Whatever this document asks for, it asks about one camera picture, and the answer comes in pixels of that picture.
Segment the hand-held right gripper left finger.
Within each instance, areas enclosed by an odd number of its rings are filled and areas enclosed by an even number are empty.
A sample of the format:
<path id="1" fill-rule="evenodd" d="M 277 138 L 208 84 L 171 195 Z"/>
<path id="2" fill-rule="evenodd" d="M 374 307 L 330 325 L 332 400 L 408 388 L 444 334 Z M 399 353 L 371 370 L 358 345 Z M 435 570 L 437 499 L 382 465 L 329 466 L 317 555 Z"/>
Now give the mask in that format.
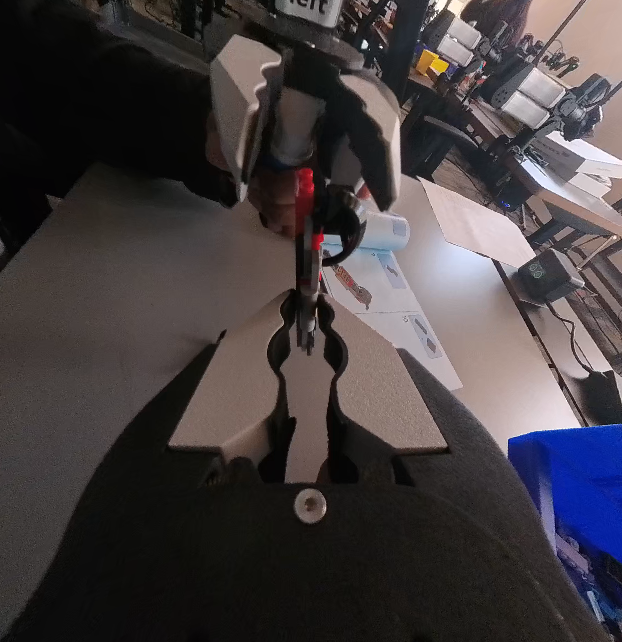
<path id="1" fill-rule="evenodd" d="M 286 290 L 226 331 L 170 438 L 172 450 L 260 464 L 282 448 L 289 412 L 281 368 L 294 320 L 295 292 Z"/>

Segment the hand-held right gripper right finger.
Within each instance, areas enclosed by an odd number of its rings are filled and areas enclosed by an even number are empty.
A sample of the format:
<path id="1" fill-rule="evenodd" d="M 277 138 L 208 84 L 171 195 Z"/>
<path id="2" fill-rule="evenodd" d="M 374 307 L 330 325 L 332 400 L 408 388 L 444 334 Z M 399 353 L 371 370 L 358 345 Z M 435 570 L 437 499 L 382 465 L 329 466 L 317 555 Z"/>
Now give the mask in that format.
<path id="1" fill-rule="evenodd" d="M 324 359 L 333 370 L 326 414 L 330 454 L 433 454 L 448 446 L 393 344 L 320 296 Z"/>

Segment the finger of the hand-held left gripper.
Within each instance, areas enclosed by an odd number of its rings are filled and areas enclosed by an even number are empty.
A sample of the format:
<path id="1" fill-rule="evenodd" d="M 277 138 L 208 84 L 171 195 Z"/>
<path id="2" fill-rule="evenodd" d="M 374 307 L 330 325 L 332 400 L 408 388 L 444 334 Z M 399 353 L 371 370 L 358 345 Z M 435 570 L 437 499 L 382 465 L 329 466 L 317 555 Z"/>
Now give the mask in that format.
<path id="1" fill-rule="evenodd" d="M 339 75 L 333 103 L 337 146 L 333 183 L 358 190 L 363 183 L 381 212 L 392 209 L 402 182 L 399 105 L 373 72 Z"/>
<path id="2" fill-rule="evenodd" d="M 282 56 L 235 34 L 210 64 L 212 108 L 221 151 L 243 202 L 263 146 L 282 77 Z"/>

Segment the grey red toy brick model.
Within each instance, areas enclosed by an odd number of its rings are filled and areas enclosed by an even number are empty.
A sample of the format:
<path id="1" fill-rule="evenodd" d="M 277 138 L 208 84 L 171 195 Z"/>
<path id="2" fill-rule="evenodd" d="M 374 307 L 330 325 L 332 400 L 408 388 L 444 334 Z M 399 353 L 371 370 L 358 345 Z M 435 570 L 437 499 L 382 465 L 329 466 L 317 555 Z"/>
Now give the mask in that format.
<path id="1" fill-rule="evenodd" d="M 315 347 L 317 305 L 321 290 L 321 228 L 314 223 L 314 172 L 295 172 L 295 307 L 297 346 L 311 356 Z"/>

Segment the person's left forearm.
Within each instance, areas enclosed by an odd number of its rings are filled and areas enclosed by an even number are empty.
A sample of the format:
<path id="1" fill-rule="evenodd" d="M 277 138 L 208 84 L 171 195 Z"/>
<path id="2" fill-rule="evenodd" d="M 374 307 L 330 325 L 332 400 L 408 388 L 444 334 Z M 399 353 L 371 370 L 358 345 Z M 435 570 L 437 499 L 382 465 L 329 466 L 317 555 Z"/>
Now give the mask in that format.
<path id="1" fill-rule="evenodd" d="M 0 1 L 0 169 L 94 162 L 182 182 L 232 207 L 210 80 L 98 26 L 72 1 Z"/>

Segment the grey-brown desk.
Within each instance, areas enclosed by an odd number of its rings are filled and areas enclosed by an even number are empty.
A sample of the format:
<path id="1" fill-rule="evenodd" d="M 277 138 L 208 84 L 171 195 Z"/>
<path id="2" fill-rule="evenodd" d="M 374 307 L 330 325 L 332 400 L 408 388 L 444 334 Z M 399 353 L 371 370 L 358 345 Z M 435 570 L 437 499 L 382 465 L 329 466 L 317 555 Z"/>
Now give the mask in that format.
<path id="1" fill-rule="evenodd" d="M 518 475 L 422 366 L 448 442 L 301 486 L 168 441 L 206 340 L 291 245 L 172 181 L 93 169 L 0 275 L 0 641 L 579 641 L 590 616 Z"/>

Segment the dark side desk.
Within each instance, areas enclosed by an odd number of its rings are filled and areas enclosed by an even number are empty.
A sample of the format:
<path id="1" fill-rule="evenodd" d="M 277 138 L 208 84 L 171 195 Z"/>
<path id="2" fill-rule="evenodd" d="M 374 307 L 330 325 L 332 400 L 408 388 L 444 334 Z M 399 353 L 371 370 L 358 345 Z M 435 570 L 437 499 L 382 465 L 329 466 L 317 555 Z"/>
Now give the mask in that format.
<path id="1" fill-rule="evenodd" d="M 537 339 L 564 396 L 581 424 L 589 426 L 574 402 L 572 379 L 612 370 L 611 365 L 567 301 L 554 302 L 554 311 L 548 305 L 524 301 L 516 281 L 517 269 L 499 261 L 494 261 L 494 265 L 531 334 Z"/>

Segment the person's left hand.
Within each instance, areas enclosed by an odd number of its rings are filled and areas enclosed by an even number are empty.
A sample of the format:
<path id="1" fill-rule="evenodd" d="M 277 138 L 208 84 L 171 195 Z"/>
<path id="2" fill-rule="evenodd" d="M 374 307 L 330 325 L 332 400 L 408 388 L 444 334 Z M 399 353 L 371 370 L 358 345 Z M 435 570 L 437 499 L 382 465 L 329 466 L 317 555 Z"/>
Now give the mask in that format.
<path id="1" fill-rule="evenodd" d="M 212 112 L 206 120 L 205 155 L 211 165 L 231 174 Z M 276 172 L 267 166 L 258 166 L 247 192 L 248 201 L 262 215 L 266 228 L 291 239 L 295 237 L 295 187 L 293 170 Z"/>

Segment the black office chair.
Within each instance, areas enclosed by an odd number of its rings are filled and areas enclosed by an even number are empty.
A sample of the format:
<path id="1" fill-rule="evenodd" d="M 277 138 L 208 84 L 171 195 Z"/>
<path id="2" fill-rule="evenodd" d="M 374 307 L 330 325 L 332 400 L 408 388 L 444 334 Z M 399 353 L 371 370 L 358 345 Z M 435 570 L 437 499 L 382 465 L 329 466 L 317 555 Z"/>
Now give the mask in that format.
<path id="1" fill-rule="evenodd" d="M 427 1 L 396 1 L 397 15 L 388 43 L 382 81 L 395 98 L 390 144 L 398 172 L 434 182 L 434 172 L 452 148 L 474 151 L 476 142 L 454 126 L 444 98 L 431 90 L 427 98 L 402 118 L 401 108 L 411 60 L 427 14 Z"/>

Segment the yellow storage bin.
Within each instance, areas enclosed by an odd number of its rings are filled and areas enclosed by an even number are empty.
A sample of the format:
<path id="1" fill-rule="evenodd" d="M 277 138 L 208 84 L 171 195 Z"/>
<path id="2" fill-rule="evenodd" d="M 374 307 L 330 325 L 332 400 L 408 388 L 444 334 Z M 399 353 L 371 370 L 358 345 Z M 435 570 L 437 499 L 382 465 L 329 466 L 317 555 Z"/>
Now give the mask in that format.
<path id="1" fill-rule="evenodd" d="M 415 70 L 419 75 L 428 75 L 429 73 L 440 75 L 446 72 L 449 66 L 450 63 L 438 54 L 424 49 L 415 65 Z"/>

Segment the brick instruction booklet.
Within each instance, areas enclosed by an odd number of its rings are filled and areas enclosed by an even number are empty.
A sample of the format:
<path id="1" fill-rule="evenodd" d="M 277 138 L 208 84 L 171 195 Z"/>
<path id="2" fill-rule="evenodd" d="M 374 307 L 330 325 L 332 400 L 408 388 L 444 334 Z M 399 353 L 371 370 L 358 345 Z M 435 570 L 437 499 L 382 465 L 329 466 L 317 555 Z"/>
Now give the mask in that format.
<path id="1" fill-rule="evenodd" d="M 411 237 L 395 213 L 363 211 L 364 233 L 343 262 L 322 268 L 326 292 L 395 348 L 406 350 L 451 391 L 463 387 L 394 254 Z"/>

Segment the white paper sheet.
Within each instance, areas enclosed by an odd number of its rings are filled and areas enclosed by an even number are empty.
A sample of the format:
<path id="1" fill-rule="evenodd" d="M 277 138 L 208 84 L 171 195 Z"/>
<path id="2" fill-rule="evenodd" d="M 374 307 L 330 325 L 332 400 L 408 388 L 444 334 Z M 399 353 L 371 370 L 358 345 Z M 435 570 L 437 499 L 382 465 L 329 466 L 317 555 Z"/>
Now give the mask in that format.
<path id="1" fill-rule="evenodd" d="M 444 239 L 513 268 L 535 256 L 520 228 L 503 214 L 420 179 Z"/>

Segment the computer with coloured lights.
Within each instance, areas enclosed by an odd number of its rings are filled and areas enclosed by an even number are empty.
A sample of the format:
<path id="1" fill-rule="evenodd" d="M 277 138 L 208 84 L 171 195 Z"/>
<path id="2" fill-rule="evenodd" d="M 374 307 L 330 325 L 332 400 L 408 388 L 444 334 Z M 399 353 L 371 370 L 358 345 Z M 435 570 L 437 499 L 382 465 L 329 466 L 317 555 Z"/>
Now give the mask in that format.
<path id="1" fill-rule="evenodd" d="M 493 202 L 505 211 L 519 209 L 532 196 L 529 189 L 511 173 L 488 183 L 488 189 Z"/>

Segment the large flat white box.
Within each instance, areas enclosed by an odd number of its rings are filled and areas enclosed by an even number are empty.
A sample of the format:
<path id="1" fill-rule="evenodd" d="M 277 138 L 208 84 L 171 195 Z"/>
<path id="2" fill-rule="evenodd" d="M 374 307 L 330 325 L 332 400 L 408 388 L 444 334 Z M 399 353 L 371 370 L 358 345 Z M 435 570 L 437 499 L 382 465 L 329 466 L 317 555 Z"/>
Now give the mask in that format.
<path id="1" fill-rule="evenodd" d="M 550 165 L 570 172 L 622 179 L 622 160 L 586 140 L 567 141 L 559 131 L 554 131 L 535 138 L 531 148 L 544 156 Z"/>

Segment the dark cube device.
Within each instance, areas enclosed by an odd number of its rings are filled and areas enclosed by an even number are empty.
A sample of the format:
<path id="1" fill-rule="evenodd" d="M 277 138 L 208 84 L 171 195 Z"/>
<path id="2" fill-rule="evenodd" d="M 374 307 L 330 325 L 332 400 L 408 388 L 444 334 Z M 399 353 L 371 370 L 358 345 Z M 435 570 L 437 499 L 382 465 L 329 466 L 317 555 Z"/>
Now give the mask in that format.
<path id="1" fill-rule="evenodd" d="M 544 306 L 582 290 L 585 280 L 572 260 L 553 248 L 539 253 L 516 272 L 524 301 Z"/>

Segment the background work table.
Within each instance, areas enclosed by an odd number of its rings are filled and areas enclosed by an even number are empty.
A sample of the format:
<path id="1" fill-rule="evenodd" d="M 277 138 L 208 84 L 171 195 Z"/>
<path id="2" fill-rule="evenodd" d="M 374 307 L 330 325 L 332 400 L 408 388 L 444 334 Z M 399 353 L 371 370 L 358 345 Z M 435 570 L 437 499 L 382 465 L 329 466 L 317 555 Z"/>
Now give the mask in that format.
<path id="1" fill-rule="evenodd" d="M 533 205 L 536 198 L 545 203 L 551 222 L 545 223 L 532 235 L 534 243 L 541 244 L 565 228 L 584 235 L 617 236 L 622 239 L 622 214 L 607 202 L 564 181 L 550 166 L 542 167 L 527 156 L 520 160 L 513 155 L 490 154 L 491 151 L 500 151 L 506 138 L 516 134 L 517 130 L 485 101 L 472 100 L 468 106 L 464 106 L 457 94 L 440 94 L 430 76 L 416 73 L 409 75 L 405 99 L 412 99 L 411 107 L 417 107 L 431 90 L 444 98 L 454 126 L 465 131 L 476 142 L 476 150 L 458 151 L 470 165 L 472 175 L 482 182 L 488 196 L 492 197 L 488 183 L 511 173 L 531 192 L 532 196 L 526 202 Z"/>

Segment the blue plastic bin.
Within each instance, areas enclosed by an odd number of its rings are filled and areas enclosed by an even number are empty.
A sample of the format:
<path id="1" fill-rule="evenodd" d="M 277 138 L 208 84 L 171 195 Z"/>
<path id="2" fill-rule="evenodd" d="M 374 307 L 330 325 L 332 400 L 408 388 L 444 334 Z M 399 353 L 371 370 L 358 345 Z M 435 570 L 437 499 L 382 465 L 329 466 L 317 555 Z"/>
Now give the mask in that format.
<path id="1" fill-rule="evenodd" d="M 622 424 L 513 437 L 508 459 L 555 554 L 564 526 L 622 563 Z"/>

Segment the black rectangular device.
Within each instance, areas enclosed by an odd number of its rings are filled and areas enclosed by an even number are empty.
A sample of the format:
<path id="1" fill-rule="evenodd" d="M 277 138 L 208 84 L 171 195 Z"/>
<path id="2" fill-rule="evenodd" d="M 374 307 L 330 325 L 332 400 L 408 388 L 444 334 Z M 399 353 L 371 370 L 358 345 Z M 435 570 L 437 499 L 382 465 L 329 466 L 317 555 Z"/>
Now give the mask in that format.
<path id="1" fill-rule="evenodd" d="M 622 377 L 613 370 L 572 379 L 572 394 L 589 426 L 622 424 Z"/>

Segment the pile of mixed toy bricks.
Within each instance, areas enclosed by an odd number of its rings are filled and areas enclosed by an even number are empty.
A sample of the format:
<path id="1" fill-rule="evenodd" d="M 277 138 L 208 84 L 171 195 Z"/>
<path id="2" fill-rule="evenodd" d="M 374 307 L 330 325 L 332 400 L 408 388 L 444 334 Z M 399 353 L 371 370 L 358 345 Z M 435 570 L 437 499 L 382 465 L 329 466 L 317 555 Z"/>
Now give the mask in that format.
<path id="1" fill-rule="evenodd" d="M 611 641 L 622 641 L 622 563 L 564 526 L 556 555 L 588 610 Z"/>

